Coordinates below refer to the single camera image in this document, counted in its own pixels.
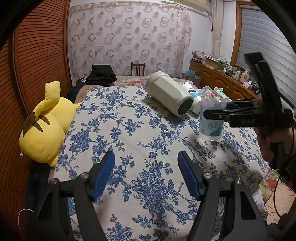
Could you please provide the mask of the person's right hand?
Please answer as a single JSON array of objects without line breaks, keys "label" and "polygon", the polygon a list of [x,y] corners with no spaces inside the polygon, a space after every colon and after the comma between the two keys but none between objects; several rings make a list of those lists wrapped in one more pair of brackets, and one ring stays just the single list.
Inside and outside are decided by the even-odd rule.
[{"label": "person's right hand", "polygon": [[263,120],[261,124],[255,127],[255,133],[257,135],[257,142],[260,147],[261,155],[267,162],[271,162],[274,158],[275,148],[272,148],[273,144],[284,144],[286,155],[295,155],[295,120],[290,117],[289,128],[276,128],[273,126],[271,131],[269,128],[274,124],[271,114],[262,113]]}]

